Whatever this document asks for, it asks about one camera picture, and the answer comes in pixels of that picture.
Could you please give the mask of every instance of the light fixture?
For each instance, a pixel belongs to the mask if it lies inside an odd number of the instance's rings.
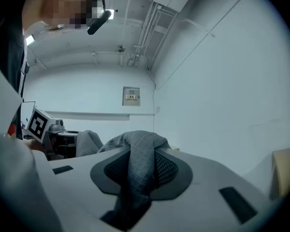
[[[27,45],[30,45],[32,42],[34,42],[34,37],[30,35],[29,37],[26,38]]]
[[[109,20],[112,20],[114,19],[114,13],[115,13],[115,10],[108,10],[110,12],[112,12],[112,15],[110,16],[110,18],[108,18]]]

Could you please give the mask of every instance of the ceiling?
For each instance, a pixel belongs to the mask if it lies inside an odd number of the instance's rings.
[[[26,32],[26,36],[33,35],[35,42],[28,47],[28,63],[34,69],[50,69],[78,64],[93,64],[110,66],[120,64],[120,54],[117,46],[123,44],[126,48],[123,53],[123,66],[135,54],[151,1],[131,0],[128,10],[125,38],[122,42],[124,15],[128,0],[105,0],[107,9],[118,10],[113,20],[109,20],[94,35],[87,34],[87,27],[82,29],[66,29],[60,32],[45,30],[44,23],[36,23]],[[153,57],[171,17],[161,15],[156,31],[145,53],[140,52],[138,68],[146,68],[148,61]]]

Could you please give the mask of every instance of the gray towel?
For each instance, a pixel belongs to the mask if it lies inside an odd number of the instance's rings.
[[[153,132],[142,130],[130,131],[108,141],[104,146],[93,146],[96,141],[101,142],[98,135],[94,133],[94,139],[89,143],[79,142],[77,146],[84,146],[86,149],[78,149],[82,155],[100,153],[123,146],[130,146],[130,159],[128,165],[127,186],[121,187],[121,194],[117,199],[115,214],[122,224],[131,228],[150,206],[149,195],[154,187],[155,149],[170,148],[166,138]]]
[[[96,154],[103,146],[100,137],[90,130],[80,131],[76,139],[76,157]]]

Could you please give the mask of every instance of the wall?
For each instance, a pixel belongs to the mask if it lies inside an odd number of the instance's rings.
[[[140,107],[122,106],[123,87],[140,88]],[[145,70],[71,66],[30,70],[24,99],[62,118],[66,129],[95,131],[106,143],[126,131],[153,131],[154,88]]]
[[[186,17],[216,37],[176,20],[153,67],[154,131],[268,194],[266,159],[290,147],[290,32],[267,0],[196,0]]]

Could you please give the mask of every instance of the black slot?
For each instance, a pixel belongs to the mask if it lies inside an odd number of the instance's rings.
[[[257,214],[257,211],[252,208],[235,188],[223,188],[219,192],[242,224]]]
[[[71,167],[71,166],[63,166],[60,168],[54,168],[53,171],[55,174],[60,174],[60,173],[67,172],[67,171],[72,170],[72,169],[73,169],[73,167]]]

